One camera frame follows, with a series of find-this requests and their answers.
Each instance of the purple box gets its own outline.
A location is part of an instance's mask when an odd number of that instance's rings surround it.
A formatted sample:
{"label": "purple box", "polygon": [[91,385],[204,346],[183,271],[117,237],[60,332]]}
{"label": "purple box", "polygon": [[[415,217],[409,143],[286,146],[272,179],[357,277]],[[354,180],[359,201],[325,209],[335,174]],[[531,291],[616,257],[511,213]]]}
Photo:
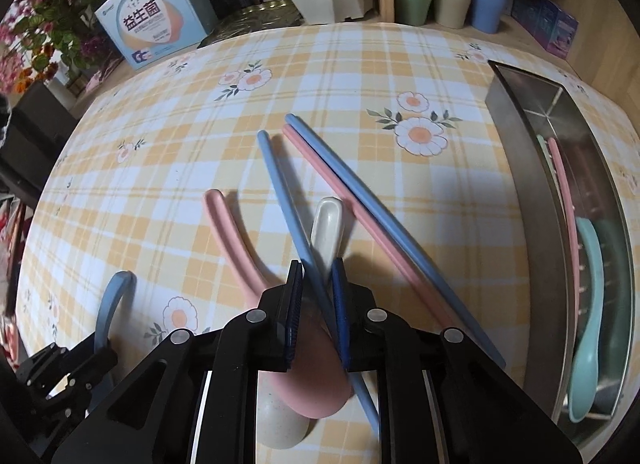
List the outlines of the purple box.
{"label": "purple box", "polygon": [[533,36],[538,26],[541,0],[514,0],[511,15],[513,19]]}
{"label": "purple box", "polygon": [[546,50],[554,56],[566,59],[566,55],[569,53],[577,30],[578,21],[570,14],[561,10],[558,14],[558,20],[556,21],[556,28],[551,35],[551,40]]}
{"label": "purple box", "polygon": [[541,0],[538,25],[533,32],[533,37],[546,50],[556,28],[560,9],[551,0]]}

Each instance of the plaid tablecloth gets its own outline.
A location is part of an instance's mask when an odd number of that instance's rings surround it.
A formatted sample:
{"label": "plaid tablecloth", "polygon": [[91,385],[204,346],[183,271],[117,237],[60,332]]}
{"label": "plaid tablecloth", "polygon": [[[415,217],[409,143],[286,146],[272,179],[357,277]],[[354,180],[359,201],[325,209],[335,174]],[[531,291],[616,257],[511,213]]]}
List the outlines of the plaid tablecloth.
{"label": "plaid tablecloth", "polygon": [[[29,352],[73,346],[93,329],[114,272],[135,294],[111,328],[124,375],[168,332],[222,327],[242,297],[209,233],[202,193],[219,188],[259,263],[286,277],[296,250],[255,134],[274,142],[302,221],[332,192],[278,134],[301,116],[422,244],[522,384],[529,277],[510,169],[484,105],[495,59],[564,83],[600,142],[623,200],[636,263],[640,140],[626,115],[530,54],[393,24],[259,32],[161,63],[98,98],[54,168],[35,213],[18,290]],[[346,228],[352,282],[412,326],[440,326],[359,225]],[[640,375],[634,345],[630,373]],[[377,462],[356,399],[259,462]]]}

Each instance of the blue cup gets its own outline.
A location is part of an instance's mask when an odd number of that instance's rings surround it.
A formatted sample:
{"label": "blue cup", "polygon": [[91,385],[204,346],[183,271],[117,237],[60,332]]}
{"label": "blue cup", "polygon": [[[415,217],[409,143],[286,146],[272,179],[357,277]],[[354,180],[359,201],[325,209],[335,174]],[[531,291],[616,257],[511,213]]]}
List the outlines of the blue cup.
{"label": "blue cup", "polygon": [[472,0],[471,25],[477,30],[494,34],[507,0]]}

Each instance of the metal utensil holder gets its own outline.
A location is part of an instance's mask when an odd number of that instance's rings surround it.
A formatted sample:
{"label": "metal utensil holder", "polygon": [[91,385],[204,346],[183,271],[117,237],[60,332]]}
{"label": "metal utensil holder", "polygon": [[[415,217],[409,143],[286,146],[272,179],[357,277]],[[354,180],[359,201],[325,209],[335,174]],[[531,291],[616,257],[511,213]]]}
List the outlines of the metal utensil holder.
{"label": "metal utensil holder", "polygon": [[[611,419],[629,362],[634,322],[631,248],[620,199],[591,129],[566,89],[498,62],[485,99],[518,194],[530,279],[529,351],[524,391],[580,446]],[[588,264],[580,256],[578,317],[562,200],[536,139],[555,137],[575,215],[594,224],[604,261],[596,398],[580,423],[569,421],[566,394],[576,339],[589,314]]]}

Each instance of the blue chopstick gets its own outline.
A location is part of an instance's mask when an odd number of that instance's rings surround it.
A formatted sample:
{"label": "blue chopstick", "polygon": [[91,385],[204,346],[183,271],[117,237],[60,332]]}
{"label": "blue chopstick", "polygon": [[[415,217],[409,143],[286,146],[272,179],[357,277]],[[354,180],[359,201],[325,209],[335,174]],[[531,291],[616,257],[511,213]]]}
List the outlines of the blue chopstick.
{"label": "blue chopstick", "polygon": [[[280,172],[278,161],[271,149],[269,134],[264,130],[258,132],[258,145],[260,146],[262,156],[264,157],[264,163],[267,165],[271,184],[273,184],[273,189],[276,192],[276,197],[280,204],[280,208],[282,209],[289,232],[291,233],[291,238],[293,238],[293,244],[296,247],[302,266],[305,268],[305,273],[311,282],[311,287],[314,290],[316,299],[318,300],[318,305],[320,307],[322,317],[324,318],[324,322],[329,328],[329,332],[331,333],[335,343],[337,341],[337,333],[335,327],[334,306],[326,293],[326,289],[322,283],[322,278],[320,277],[320,272],[316,266],[316,260],[311,252],[308,239],[306,238],[306,233],[300,223],[298,213],[296,213],[296,209],[289,194],[289,189],[287,189],[287,183]],[[361,374],[349,373],[348,375],[349,380],[351,381],[351,386],[358,396],[358,400],[360,401],[364,413],[369,420],[373,433],[376,437],[379,437],[380,418],[378,417],[376,405],[371,398],[367,385],[364,383]]]}
{"label": "blue chopstick", "polygon": [[486,332],[484,332],[476,318],[474,318],[466,308],[462,300],[460,300],[453,289],[449,287],[449,284],[428,259],[427,254],[424,253],[418,242],[415,241],[398,219],[385,208],[373,192],[353,173],[351,168],[316,135],[308,124],[293,114],[287,114],[285,119],[287,123],[293,126],[295,131],[306,140],[309,146],[316,151],[322,160],[327,163],[329,168],[334,170],[335,174],[342,180],[345,186],[353,192],[380,225],[388,231],[398,246],[408,254],[414,264],[433,282],[433,285],[444,300],[455,311],[489,357],[501,368],[504,368],[506,363],[494,343]]}

